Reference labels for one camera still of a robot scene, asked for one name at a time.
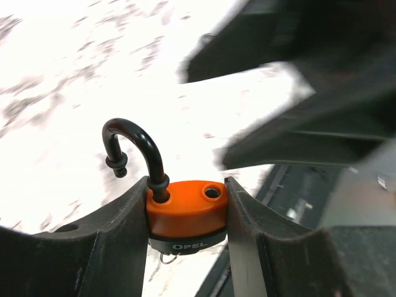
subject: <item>blurred black object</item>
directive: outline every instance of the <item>blurred black object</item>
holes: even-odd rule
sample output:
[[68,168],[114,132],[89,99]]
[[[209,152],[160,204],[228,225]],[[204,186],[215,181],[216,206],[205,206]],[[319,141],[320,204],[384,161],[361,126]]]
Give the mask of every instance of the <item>blurred black object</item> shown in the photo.
[[316,93],[231,143],[225,168],[349,166],[393,138],[395,33],[390,0],[250,0],[190,60],[188,82],[288,61]]

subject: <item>screw hole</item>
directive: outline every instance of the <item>screw hole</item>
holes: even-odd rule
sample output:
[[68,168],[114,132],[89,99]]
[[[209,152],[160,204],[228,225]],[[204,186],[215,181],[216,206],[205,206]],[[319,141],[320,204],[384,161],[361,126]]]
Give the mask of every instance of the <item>screw hole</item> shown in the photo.
[[222,192],[214,187],[205,190],[205,195],[209,198],[218,198]]
[[55,232],[56,233],[70,232],[70,231],[77,230],[78,228],[79,227],[76,224],[67,224],[67,225],[64,225],[64,226],[58,228]]

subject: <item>black metal hook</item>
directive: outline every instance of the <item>black metal hook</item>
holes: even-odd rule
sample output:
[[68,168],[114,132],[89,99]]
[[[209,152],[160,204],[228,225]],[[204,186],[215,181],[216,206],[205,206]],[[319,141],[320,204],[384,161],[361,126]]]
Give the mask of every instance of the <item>black metal hook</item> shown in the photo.
[[127,174],[127,155],[121,151],[117,135],[129,139],[145,158],[148,175],[147,186],[153,191],[155,202],[164,203],[169,199],[166,188],[169,177],[163,171],[160,151],[152,138],[137,124],[127,119],[115,118],[106,122],[102,129],[103,144],[107,152],[106,164],[114,171],[117,178]]

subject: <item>orange plastic block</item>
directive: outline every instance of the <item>orange plastic block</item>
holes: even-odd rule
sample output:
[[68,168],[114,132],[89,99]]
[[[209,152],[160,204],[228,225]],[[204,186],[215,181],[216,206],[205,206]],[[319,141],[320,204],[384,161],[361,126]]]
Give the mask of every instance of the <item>orange plastic block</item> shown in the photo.
[[181,181],[168,186],[170,198],[159,204],[147,192],[151,233],[164,238],[202,236],[225,227],[228,195],[222,183]]

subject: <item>black rubber washer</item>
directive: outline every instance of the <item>black rubber washer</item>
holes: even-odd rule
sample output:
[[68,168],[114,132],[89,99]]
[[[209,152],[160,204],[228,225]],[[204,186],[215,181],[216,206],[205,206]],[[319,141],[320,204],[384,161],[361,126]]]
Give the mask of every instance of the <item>black rubber washer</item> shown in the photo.
[[125,168],[128,163],[128,156],[126,153],[121,152],[121,160],[118,162],[111,161],[109,157],[106,157],[106,165],[111,169],[121,169]]
[[169,183],[170,183],[170,179],[169,176],[166,174],[163,182],[160,184],[153,184],[150,178],[147,179],[147,187],[150,190],[152,190],[154,193],[158,193],[165,190],[169,186]]

